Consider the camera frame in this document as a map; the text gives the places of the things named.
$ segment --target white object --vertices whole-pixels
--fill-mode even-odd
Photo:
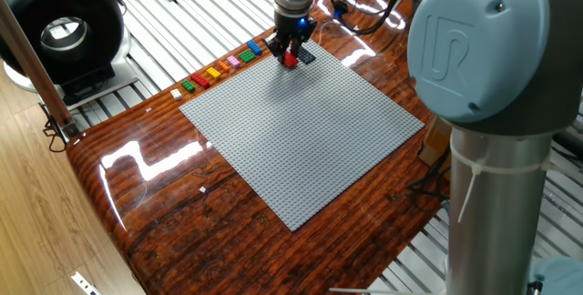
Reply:
[[[75,271],[75,274],[71,276],[71,279],[81,288],[87,295],[101,295],[99,290],[95,286],[91,285],[79,271]]]
[[[423,123],[313,41],[289,70],[269,57],[180,110],[296,230]]]
[[[182,99],[182,94],[180,93],[180,90],[178,90],[178,89],[172,89],[172,90],[170,90],[170,94],[172,94],[172,96],[176,100],[181,100]]]

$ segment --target robot logo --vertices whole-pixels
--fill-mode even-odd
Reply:
[[[421,65],[423,78],[457,93],[461,86],[465,87],[461,65],[469,52],[468,38],[473,30],[466,23],[428,16]]]

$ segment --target red lego brick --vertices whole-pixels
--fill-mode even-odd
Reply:
[[[285,52],[283,64],[287,68],[294,68],[298,64],[298,58],[294,57],[290,52]]]
[[[210,86],[209,81],[207,81],[207,79],[205,79],[204,77],[200,76],[198,73],[193,73],[190,75],[190,79],[196,83],[198,83],[200,86],[202,86],[205,89],[208,89]]]

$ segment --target green lego brick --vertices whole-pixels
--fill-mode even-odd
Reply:
[[[188,80],[182,81],[182,86],[187,89],[189,92],[194,92],[196,89]]]
[[[255,57],[256,56],[249,50],[245,50],[244,52],[239,54],[239,58],[242,59],[242,61],[245,63],[249,63],[250,61],[255,59]]]

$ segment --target pink lego brick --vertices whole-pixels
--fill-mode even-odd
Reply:
[[[239,59],[235,58],[235,56],[229,56],[227,57],[227,60],[229,61],[229,63],[235,67],[235,68],[239,68],[240,67],[240,61]]]

